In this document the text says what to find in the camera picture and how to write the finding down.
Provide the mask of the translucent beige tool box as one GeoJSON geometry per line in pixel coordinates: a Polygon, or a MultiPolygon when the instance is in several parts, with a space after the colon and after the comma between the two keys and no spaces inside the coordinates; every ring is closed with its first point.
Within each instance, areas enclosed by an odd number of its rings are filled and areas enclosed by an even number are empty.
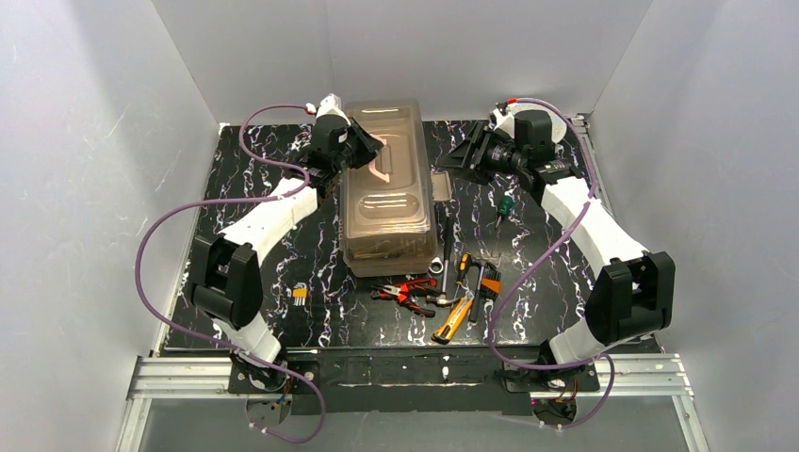
{"type": "Polygon", "coordinates": [[[415,100],[350,103],[382,149],[340,183],[340,249],[358,278],[422,274],[438,255],[432,172],[415,100]]]}

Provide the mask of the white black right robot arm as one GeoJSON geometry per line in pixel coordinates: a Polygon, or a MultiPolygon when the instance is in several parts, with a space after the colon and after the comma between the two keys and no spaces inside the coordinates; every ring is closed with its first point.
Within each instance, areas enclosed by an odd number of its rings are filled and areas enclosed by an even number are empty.
{"type": "Polygon", "coordinates": [[[530,371],[585,365],[632,338],[666,329],[672,321],[674,260],[665,251],[649,251],[622,229],[576,168],[558,158],[552,129],[543,111],[515,121],[510,134],[478,124],[438,161],[454,176],[481,185],[497,174],[516,177],[563,226],[555,244],[574,243],[594,273],[583,317],[544,341],[535,363],[515,363],[530,371]]]}

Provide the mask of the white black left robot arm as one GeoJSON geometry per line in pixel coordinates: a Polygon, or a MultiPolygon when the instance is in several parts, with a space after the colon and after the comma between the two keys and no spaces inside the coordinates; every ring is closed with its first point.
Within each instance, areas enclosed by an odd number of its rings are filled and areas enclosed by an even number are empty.
{"type": "Polygon", "coordinates": [[[260,202],[218,234],[195,237],[188,299],[243,351],[244,362],[265,368],[281,353],[261,314],[261,266],[269,252],[318,210],[345,170],[369,165],[385,144],[354,119],[319,119],[295,162],[299,169],[286,172],[270,202],[260,202]]]}

